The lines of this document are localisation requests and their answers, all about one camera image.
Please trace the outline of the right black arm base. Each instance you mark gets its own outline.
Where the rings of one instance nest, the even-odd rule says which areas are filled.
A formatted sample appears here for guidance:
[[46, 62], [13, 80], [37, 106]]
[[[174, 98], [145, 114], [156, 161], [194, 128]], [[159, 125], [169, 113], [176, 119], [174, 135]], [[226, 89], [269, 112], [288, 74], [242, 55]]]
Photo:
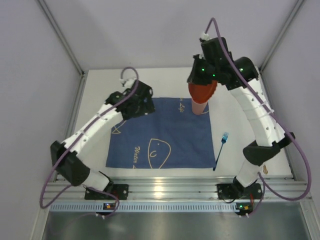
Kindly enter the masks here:
[[216, 185], [219, 200], [254, 200], [262, 197], [263, 189], [259, 183], [253, 183], [251, 186], [237, 189], [233, 183], [219, 183]]

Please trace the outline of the orange plastic plate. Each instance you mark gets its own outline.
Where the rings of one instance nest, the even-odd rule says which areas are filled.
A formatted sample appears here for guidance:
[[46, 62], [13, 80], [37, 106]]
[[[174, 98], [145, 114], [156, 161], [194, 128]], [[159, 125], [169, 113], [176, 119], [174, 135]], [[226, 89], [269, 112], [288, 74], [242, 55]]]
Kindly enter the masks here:
[[188, 91], [192, 100], [198, 104], [206, 103], [216, 91], [218, 82], [213, 80], [211, 84], [208, 85], [198, 85], [189, 83]]

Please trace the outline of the gold metal spoon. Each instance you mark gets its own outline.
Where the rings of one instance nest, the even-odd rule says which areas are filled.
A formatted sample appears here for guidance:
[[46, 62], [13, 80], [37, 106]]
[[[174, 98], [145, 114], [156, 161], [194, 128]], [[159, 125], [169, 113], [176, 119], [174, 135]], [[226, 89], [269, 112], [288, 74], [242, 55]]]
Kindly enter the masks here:
[[266, 165], [263, 166], [262, 171], [263, 171], [263, 173], [264, 173], [265, 175], [268, 174], [268, 169], [267, 169], [267, 166], [266, 166]]

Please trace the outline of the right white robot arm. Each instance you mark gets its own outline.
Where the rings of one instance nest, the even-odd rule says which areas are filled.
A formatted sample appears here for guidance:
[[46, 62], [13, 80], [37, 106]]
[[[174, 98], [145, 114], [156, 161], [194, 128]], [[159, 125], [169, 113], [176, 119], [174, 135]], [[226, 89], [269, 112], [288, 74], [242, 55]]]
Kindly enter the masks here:
[[194, 62], [187, 79], [192, 111], [203, 113], [217, 85], [225, 86], [237, 100], [253, 130], [255, 140], [243, 149], [245, 161], [234, 177], [231, 190], [241, 197], [257, 181], [261, 166], [291, 143], [283, 128], [272, 118], [273, 110], [266, 100], [260, 75], [248, 57], [233, 60], [225, 39], [201, 37], [202, 52]]

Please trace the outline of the pink plastic cup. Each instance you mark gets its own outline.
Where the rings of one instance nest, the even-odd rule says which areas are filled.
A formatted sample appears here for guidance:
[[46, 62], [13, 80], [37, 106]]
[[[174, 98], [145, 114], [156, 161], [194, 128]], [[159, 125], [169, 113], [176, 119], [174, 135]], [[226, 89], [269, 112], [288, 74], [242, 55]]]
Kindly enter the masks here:
[[206, 111], [207, 105], [208, 105], [207, 101], [203, 103], [197, 103], [193, 99], [191, 99], [191, 109], [195, 115], [203, 115], [207, 113]]

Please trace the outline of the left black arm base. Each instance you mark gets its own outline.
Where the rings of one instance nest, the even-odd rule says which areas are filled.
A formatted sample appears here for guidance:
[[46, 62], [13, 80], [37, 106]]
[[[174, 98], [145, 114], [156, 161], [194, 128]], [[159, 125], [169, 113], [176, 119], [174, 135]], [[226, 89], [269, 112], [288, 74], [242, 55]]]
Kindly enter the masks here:
[[[112, 188], [106, 190], [107, 193], [115, 196], [119, 200], [126, 200], [129, 194], [128, 184], [114, 184]], [[87, 188], [84, 195], [85, 200], [113, 200], [114, 198], [109, 195], [105, 195], [94, 190]]]

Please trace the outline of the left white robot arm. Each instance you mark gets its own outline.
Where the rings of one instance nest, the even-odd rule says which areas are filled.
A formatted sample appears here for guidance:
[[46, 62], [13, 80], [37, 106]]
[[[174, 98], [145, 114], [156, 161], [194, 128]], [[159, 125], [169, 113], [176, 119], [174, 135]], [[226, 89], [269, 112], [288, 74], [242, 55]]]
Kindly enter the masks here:
[[153, 89], [149, 85], [135, 78], [125, 80], [122, 85], [124, 91], [113, 92], [80, 130], [50, 146], [53, 168], [74, 187], [110, 192], [112, 180], [101, 171], [91, 169], [85, 155], [115, 125], [155, 112]]

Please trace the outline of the blue cloth placemat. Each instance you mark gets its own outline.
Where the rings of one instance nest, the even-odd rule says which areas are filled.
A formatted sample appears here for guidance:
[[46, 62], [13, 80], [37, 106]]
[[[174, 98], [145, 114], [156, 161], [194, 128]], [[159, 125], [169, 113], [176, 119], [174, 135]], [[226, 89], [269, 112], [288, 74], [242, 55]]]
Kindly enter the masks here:
[[196, 115], [190, 98], [154, 98], [155, 112], [122, 121], [111, 130], [108, 168], [213, 169], [209, 108]]

